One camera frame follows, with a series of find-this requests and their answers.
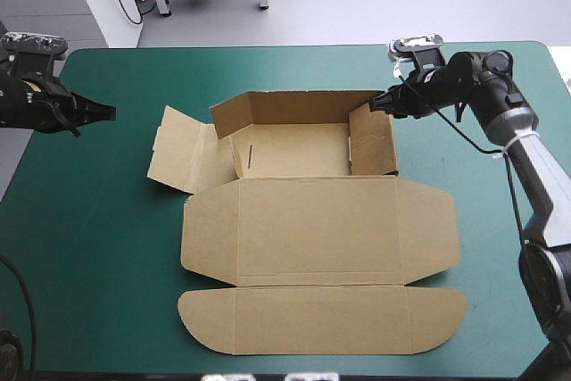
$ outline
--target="green mat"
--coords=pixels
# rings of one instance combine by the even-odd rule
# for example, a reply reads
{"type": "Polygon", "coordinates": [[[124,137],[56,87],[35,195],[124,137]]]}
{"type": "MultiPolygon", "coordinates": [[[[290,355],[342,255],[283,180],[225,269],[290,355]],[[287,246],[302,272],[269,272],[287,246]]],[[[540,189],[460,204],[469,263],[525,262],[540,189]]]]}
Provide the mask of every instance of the green mat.
{"type": "MultiPolygon", "coordinates": [[[[449,58],[459,50],[497,48],[514,54],[516,82],[540,116],[544,142],[571,166],[571,98],[545,46],[450,44],[443,51],[449,58]]],[[[395,129],[401,175],[456,198],[462,262],[422,282],[457,287],[469,299],[468,315],[448,343],[415,356],[235,357],[198,344],[178,317],[176,302],[184,291],[220,283],[180,266],[186,195],[145,177],[165,104],[207,121],[210,105],[246,90],[382,89],[395,83],[392,67],[384,46],[74,53],[62,80],[83,95],[117,105],[118,119],[84,127],[80,139],[35,133],[0,203],[0,249],[21,268],[36,305],[37,367],[517,375],[546,340],[517,274],[504,166],[476,153],[435,115],[397,120],[395,129]]],[[[471,113],[462,127],[488,146],[471,113]]],[[[523,201],[521,189],[519,194],[523,201]]],[[[15,330],[28,346],[20,292],[1,267],[0,327],[15,330]]]]}

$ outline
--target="unfolded cardboard box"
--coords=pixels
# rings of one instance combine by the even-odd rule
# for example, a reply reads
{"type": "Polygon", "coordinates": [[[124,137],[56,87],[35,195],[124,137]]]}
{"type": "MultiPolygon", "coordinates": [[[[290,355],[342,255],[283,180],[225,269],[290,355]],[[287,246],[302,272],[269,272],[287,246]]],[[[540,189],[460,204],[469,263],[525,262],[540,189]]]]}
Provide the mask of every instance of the unfolded cardboard box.
{"type": "Polygon", "coordinates": [[[397,170],[370,91],[245,93],[214,125],[167,108],[149,177],[185,205],[186,269],[237,286],[184,293],[179,314],[230,354],[411,354],[466,309],[453,289],[407,284],[455,266],[452,197],[397,170]]]}

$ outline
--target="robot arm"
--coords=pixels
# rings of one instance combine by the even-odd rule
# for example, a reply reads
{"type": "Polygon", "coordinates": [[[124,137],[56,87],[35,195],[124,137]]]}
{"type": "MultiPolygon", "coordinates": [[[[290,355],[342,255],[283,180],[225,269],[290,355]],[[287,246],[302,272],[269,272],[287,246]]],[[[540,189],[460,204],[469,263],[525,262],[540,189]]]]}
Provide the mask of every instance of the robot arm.
{"type": "Polygon", "coordinates": [[[0,38],[0,128],[42,133],[69,130],[99,120],[115,120],[115,108],[69,91],[54,77],[54,61],[67,43],[60,37],[9,32],[0,38]]]}
{"type": "Polygon", "coordinates": [[[550,340],[534,365],[549,359],[545,366],[558,371],[537,379],[571,379],[571,178],[535,132],[539,121],[513,81],[511,54],[462,52],[446,63],[441,45],[437,35],[392,42],[395,70],[399,62],[414,62],[415,69],[371,100],[371,111],[418,119],[454,105],[460,121],[469,106],[488,139],[503,146],[533,208],[521,231],[520,275],[550,340]]]}

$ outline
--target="box side panel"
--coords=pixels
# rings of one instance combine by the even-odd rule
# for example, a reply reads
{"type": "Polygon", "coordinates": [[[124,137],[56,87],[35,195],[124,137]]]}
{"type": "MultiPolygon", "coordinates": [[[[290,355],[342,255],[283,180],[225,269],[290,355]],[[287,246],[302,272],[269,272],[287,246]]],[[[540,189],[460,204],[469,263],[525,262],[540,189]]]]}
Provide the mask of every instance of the box side panel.
{"type": "Polygon", "coordinates": [[[391,116],[371,112],[368,104],[349,113],[352,175],[379,175],[398,170],[391,116]]]}
{"type": "Polygon", "coordinates": [[[404,283],[456,266],[460,246],[452,196],[403,178],[395,180],[404,283]]]}
{"type": "Polygon", "coordinates": [[[379,91],[250,92],[254,124],[347,123],[379,91]]]}
{"type": "Polygon", "coordinates": [[[154,139],[147,177],[182,191],[194,192],[187,182],[202,156],[199,152],[203,125],[166,106],[154,139]]]}
{"type": "Polygon", "coordinates": [[[343,124],[253,125],[244,153],[248,178],[349,176],[349,127],[343,124]]]}
{"type": "Polygon", "coordinates": [[[409,298],[412,352],[427,352],[459,329],[468,300],[459,290],[405,287],[409,298]]]}
{"type": "Polygon", "coordinates": [[[178,299],[178,314],[199,343],[216,352],[235,352],[235,289],[185,292],[178,299]]]}
{"type": "Polygon", "coordinates": [[[250,93],[243,93],[216,104],[211,107],[211,112],[219,138],[253,124],[250,93]]]}
{"type": "Polygon", "coordinates": [[[180,261],[186,269],[236,284],[240,181],[204,191],[185,204],[180,261]]]}
{"type": "Polygon", "coordinates": [[[239,286],[401,283],[393,178],[240,181],[239,286]]]}

